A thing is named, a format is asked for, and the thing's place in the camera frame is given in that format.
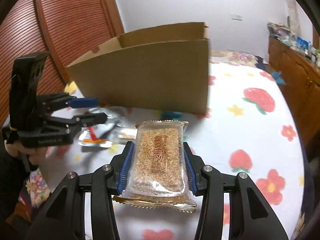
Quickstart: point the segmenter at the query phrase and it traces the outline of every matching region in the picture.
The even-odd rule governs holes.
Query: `metal screw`
[[[248,174],[246,174],[245,172],[240,172],[240,173],[239,173],[239,177],[240,177],[241,179],[246,179],[246,178],[248,177]]]
[[[210,166],[210,165],[206,165],[206,166],[204,166],[204,167],[203,167],[203,169],[204,169],[205,171],[207,171],[207,172],[209,172],[209,171],[212,171],[212,170],[213,170],[212,166]]]
[[[109,171],[109,170],[111,170],[111,165],[110,165],[110,164],[103,165],[103,166],[102,166],[102,169],[103,169],[104,171]]]
[[[67,176],[68,176],[69,179],[73,179],[76,176],[76,173],[74,171],[72,171],[72,172],[69,172],[67,174]]]

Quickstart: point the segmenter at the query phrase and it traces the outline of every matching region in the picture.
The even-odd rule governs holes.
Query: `red stick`
[[[89,132],[90,132],[91,139],[92,139],[93,141],[98,140],[98,137],[94,134],[93,127],[92,127],[92,126],[89,126],[89,127],[88,127],[88,130],[89,130]]]

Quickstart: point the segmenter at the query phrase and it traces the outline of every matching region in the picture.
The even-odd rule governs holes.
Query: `cardboard box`
[[[205,23],[124,33],[67,66],[85,97],[125,107],[205,114],[209,42]]]

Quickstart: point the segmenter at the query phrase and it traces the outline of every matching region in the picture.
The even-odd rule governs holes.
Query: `floral bedsheet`
[[[74,95],[82,96],[79,90]],[[161,112],[123,108],[123,125],[159,119]],[[70,118],[80,110],[64,109],[56,116]],[[248,66],[226,63],[210,64],[207,113],[183,114],[189,121],[184,134],[192,151],[222,173],[247,172],[275,211],[289,239],[300,214],[304,188],[303,157],[296,127],[288,106],[273,78]],[[70,146],[51,147],[40,166],[51,191],[70,171],[79,175],[95,171],[124,145],[84,152],[77,139]],[[30,191],[45,188],[37,174],[27,185]],[[86,193],[85,230],[92,239],[90,194]],[[192,240],[194,239],[202,197],[194,197],[197,212],[188,214],[167,208],[141,209],[114,202],[114,211],[122,240]],[[229,198],[224,196],[222,239],[228,239]]]
[[[255,67],[258,62],[254,55],[244,52],[212,50],[210,56],[210,62],[213,64],[226,63],[233,66]]]

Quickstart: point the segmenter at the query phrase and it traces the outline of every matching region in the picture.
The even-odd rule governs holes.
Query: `candy wrapper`
[[[87,147],[103,147],[110,148],[112,141],[109,138],[111,131],[120,122],[121,115],[108,108],[92,108],[89,113],[105,113],[107,121],[103,124],[97,124],[87,127],[79,136],[79,144]]]
[[[169,206],[195,212],[183,154],[187,122],[148,121],[139,124],[124,193],[114,200],[138,207]]]

